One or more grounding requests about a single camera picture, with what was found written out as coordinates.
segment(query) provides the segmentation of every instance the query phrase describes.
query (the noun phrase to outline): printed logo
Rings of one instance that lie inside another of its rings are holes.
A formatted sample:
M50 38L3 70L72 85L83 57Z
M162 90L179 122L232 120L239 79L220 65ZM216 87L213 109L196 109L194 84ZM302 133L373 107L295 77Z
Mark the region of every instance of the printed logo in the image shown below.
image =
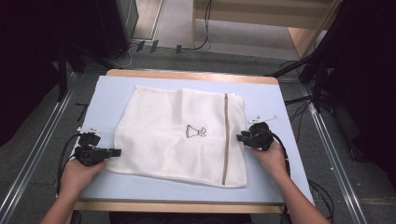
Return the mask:
M186 136L188 138L198 136L198 135L200 135L201 137L206 137L205 133L206 133L206 129L204 127L202 127L202 129L200 131L200 130L192 128L190 125L187 125Z

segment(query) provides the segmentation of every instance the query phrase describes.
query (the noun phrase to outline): gray floor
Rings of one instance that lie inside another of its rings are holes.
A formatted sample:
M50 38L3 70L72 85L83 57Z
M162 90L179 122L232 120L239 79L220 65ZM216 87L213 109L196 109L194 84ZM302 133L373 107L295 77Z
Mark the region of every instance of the gray floor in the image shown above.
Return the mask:
M172 49L158 49L156 53L150 54L149 48L142 51L132 52L133 62L130 69L168 69L183 71L208 71L236 73L245 75L269 74L278 69L282 60L264 59L258 57L235 56L227 54L216 54L209 52L185 51L176 55ZM118 59L118 63L127 63L129 60L125 54ZM51 137L43 158L38 164L26 191L23 193L16 210L9 223L37 223L54 201L55 188L52 186L60 151L65 140L76 132L81 125L77 118L82 108L75 103L87 104L94 91L95 81L98 76L104 75L106 71L94 63L86 74L79 75L79 81L75 92L64 111L55 133ZM296 77L296 73L290 73L287 77ZM285 100L303 96L302 87L297 82L281 82L280 87ZM0 148L1 181L0 197L4 197L10 183L16 177L26 159L30 149L37 139L46 119L54 107L57 97L55 88L35 110L35 112L24 122L15 137ZM288 106L292 115L299 105ZM372 223L395 223L396 205L392 198L395 197L394 189L389 184L386 174L371 163L358 163L350 159L346 142L341 134L337 121L328 113L322 113L326 120L329 132L336 144L340 158L342 159L351 182L358 193L363 210ZM293 130L297 134L298 122L292 123ZM298 142L307 177L324 187L332 195L335 204L335 223L352 223L351 215L347 209L343 194L332 173L326 153L316 126L311 115L304 113L300 140ZM318 208L327 213L324 204L316 198ZM254 215L255 223L277 223L278 215ZM83 212L83 223L107 223L106 212Z
M192 48L192 2L166 0L154 36L158 46ZM244 24L227 21L209 21L208 43L202 50L232 55L298 60L287 27ZM205 41L204 20L196 20L195 47Z

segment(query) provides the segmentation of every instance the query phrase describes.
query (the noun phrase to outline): zipper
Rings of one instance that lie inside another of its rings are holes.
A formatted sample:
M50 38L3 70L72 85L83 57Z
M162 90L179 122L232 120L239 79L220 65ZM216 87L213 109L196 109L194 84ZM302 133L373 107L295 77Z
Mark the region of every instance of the zipper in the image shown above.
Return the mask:
M228 171L228 157L230 153L230 122L228 121L228 94L224 94L224 119L225 119L225 150L224 150L224 168L222 185L225 185L225 180Z

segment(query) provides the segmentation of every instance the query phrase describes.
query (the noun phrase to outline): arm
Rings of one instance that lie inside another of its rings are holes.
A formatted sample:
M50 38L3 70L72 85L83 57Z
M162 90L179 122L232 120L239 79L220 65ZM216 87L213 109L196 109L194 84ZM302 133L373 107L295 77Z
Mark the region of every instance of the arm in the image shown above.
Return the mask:
M330 223L329 220L305 198L290 179L286 172L283 149L278 142L274 141L267 151L259 151L257 148L252 148L251 150L278 184L285 204L289 209L293 224Z
M41 220L41 224L70 223L79 194L90 185L93 176L105 166L105 161L92 167L86 167L77 160L68 162L62 175L59 196L43 220Z

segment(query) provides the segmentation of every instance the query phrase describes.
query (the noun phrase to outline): wooden table edge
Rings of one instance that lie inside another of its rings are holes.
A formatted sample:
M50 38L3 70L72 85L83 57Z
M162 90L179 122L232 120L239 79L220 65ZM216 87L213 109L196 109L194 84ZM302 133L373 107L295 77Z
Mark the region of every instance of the wooden table edge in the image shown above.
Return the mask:
M274 77L254 77L242 76L237 74L222 73L204 73L204 72L181 72L167 70L123 70L111 69L107 71L110 77L151 77L151 78L172 78L172 79L190 79L203 81L221 81L221 82L241 82L255 84L278 85Z
M130 200L80 201L76 210L169 213L282 213L283 203L195 203Z

